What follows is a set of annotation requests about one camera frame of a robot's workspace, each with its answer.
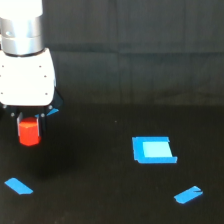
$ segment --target blue square marker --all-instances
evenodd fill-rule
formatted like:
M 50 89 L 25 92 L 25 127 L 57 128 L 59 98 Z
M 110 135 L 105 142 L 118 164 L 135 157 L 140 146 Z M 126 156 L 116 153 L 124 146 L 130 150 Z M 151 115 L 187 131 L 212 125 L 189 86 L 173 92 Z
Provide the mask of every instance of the blue square marker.
M 134 159 L 139 163 L 176 163 L 168 137 L 135 137 L 132 138 Z
M 192 199 L 202 195 L 203 192 L 200 188 L 194 186 L 178 195 L 176 195 L 174 198 L 176 201 L 180 204 L 185 204 L 188 201 L 191 201 Z
M 31 194 L 33 191 L 25 184 L 21 183 L 16 178 L 11 178 L 5 182 L 5 184 L 18 194 Z

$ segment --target blue tape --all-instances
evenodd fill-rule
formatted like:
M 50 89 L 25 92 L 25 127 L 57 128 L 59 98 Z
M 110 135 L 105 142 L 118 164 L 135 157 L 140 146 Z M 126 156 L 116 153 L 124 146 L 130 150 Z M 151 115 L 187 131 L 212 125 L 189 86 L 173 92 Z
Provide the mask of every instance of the blue tape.
M 177 163 L 177 157 L 154 157 L 154 158 L 140 158 L 139 163 Z
M 134 139 L 142 142 L 170 142 L 168 137 L 135 137 Z
M 174 198 L 176 201 L 180 204 L 185 204 L 186 202 L 202 195 L 203 192 L 201 191 L 200 188 L 194 186 L 178 195 L 176 195 Z
M 58 109 L 52 109 L 48 114 L 47 114 L 47 116 L 49 116 L 49 115 L 51 115 L 51 114 L 54 114 L 54 113 L 57 113 L 59 110 Z
M 5 184 L 20 195 L 33 193 L 33 191 L 30 188 L 28 188 L 26 185 L 21 183 L 16 178 L 11 178 L 7 180 Z
M 139 163 L 176 163 L 177 157 L 167 157 L 167 153 L 164 157 L 145 157 L 143 143 L 144 142 L 169 142 L 168 137 L 133 137 L 133 150 L 134 150 L 134 160 L 137 160 Z

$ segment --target white paper square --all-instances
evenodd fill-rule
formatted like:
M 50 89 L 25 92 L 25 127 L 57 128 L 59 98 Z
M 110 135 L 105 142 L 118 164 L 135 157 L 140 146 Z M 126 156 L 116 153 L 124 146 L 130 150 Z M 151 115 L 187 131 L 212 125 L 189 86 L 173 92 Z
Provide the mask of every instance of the white paper square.
M 169 142 L 143 142 L 145 157 L 172 157 Z

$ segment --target blue tape strip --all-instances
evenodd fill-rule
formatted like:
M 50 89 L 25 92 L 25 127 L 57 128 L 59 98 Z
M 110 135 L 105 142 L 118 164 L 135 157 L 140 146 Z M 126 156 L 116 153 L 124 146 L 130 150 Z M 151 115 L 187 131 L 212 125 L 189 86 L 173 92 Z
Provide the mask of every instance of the blue tape strip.
M 7 180 L 5 184 L 20 195 L 33 193 L 33 191 L 30 188 L 28 188 L 26 185 L 21 183 L 16 178 L 11 178 Z
M 154 158 L 141 158 L 138 160 L 139 163 L 177 163 L 177 157 L 154 157 Z
M 52 109 L 48 114 L 47 114 L 47 116 L 49 116 L 49 115 L 51 115 L 51 114 L 54 114 L 54 113 L 57 113 L 59 110 L 58 109 Z
M 142 142 L 170 142 L 168 137 L 134 137 L 134 139 Z
M 139 163 L 177 163 L 177 157 L 145 157 L 143 142 L 147 141 L 159 141 L 159 142 L 169 142 L 168 137 L 133 137 L 133 150 L 134 150 L 134 160 L 137 160 Z
M 186 202 L 202 195 L 203 192 L 201 191 L 200 188 L 194 186 L 178 195 L 176 195 L 174 198 L 176 201 L 180 204 L 185 204 Z

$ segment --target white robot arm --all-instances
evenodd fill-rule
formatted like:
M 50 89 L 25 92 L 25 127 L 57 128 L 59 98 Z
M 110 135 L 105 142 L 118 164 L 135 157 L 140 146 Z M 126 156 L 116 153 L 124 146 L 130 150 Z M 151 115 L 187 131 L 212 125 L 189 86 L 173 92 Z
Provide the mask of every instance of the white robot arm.
M 0 0 L 0 103 L 14 119 L 21 115 L 19 106 L 39 108 L 40 135 L 49 110 L 63 104 L 44 46 L 42 15 L 42 0 Z

